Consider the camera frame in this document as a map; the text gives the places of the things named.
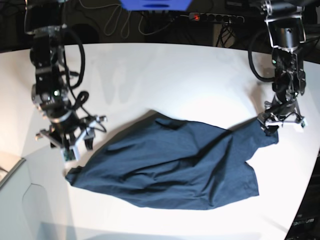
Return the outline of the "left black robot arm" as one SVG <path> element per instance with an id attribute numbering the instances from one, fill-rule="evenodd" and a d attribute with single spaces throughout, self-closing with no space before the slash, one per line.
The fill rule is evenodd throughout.
<path id="1" fill-rule="evenodd" d="M 266 29 L 259 30 L 248 47 L 248 61 L 255 77 L 271 83 L 274 97 L 264 103 L 264 112 L 257 116 L 261 129 L 267 136 L 274 134 L 283 125 L 304 128 L 297 97 L 304 95 L 306 73 L 304 50 L 306 33 L 303 25 L 305 3 L 299 0 L 262 0 L 258 4 L 264 15 Z M 253 45 L 260 35 L 268 34 L 272 48 L 274 77 L 263 77 L 256 71 L 253 61 Z"/>

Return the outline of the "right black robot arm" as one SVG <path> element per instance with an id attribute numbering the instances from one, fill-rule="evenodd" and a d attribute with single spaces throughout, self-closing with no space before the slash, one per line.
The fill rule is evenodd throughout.
<path id="1" fill-rule="evenodd" d="M 98 128 L 105 116 L 87 114 L 80 118 L 89 98 L 87 91 L 68 95 L 78 88 L 84 79 L 86 56 L 84 46 L 77 34 L 63 20 L 65 0 L 27 0 L 25 2 L 24 32 L 33 37 L 30 61 L 35 67 L 35 84 L 31 99 L 38 111 L 49 120 L 48 129 L 41 129 L 35 137 L 47 138 L 54 148 L 66 152 L 76 150 L 84 141 L 87 150 L 93 149 Z M 67 65 L 65 37 L 70 35 L 79 48 L 80 70 L 71 71 Z"/>

